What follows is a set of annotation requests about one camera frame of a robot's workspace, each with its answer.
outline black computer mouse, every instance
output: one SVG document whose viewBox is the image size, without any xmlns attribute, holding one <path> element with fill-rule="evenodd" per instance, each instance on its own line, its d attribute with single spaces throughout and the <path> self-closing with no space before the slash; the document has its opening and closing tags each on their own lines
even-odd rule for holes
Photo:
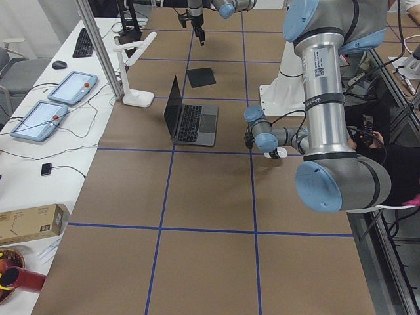
<svg viewBox="0 0 420 315">
<path fill-rule="evenodd" d="M 66 69 L 67 68 L 67 63 L 65 63 L 64 61 L 61 61 L 61 60 L 57 60 L 57 61 L 54 61 L 52 63 L 52 68 L 53 69 Z"/>
</svg>

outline open laptop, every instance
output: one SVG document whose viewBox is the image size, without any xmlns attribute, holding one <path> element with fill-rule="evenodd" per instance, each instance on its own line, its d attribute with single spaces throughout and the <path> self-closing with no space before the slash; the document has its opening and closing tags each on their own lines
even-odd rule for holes
<svg viewBox="0 0 420 315">
<path fill-rule="evenodd" d="M 214 146 L 218 107 L 182 103 L 175 76 L 165 109 L 165 121 L 174 144 Z"/>
</svg>

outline tablet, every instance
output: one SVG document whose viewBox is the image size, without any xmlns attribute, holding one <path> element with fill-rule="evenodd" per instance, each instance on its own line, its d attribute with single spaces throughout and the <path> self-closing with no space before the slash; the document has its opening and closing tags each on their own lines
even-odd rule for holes
<svg viewBox="0 0 420 315">
<path fill-rule="evenodd" d="M 49 100 L 74 105 L 91 91 L 98 77 L 94 74 L 72 71 L 47 96 Z"/>
<path fill-rule="evenodd" d="M 68 106 L 39 101 L 12 130 L 10 135 L 31 141 L 44 141 L 66 117 Z"/>
</svg>

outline black keyboard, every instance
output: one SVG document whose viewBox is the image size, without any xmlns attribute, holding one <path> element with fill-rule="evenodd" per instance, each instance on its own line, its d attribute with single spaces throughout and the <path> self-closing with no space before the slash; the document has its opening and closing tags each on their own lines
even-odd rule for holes
<svg viewBox="0 0 420 315">
<path fill-rule="evenodd" d="M 90 57 L 92 54 L 93 45 L 91 39 L 89 38 L 89 35 L 87 35 L 87 30 L 82 28 L 76 41 L 73 58 Z"/>
<path fill-rule="evenodd" d="M 197 141 L 198 128 L 200 126 L 202 106 L 184 105 L 181 126 L 179 128 L 178 141 Z"/>
</svg>

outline cardboard box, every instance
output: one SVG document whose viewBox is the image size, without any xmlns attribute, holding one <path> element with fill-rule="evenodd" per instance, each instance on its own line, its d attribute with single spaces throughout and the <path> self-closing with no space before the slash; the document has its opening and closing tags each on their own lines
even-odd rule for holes
<svg viewBox="0 0 420 315">
<path fill-rule="evenodd" d="M 44 205 L 0 213 L 0 245 L 60 235 L 64 205 Z"/>
</svg>

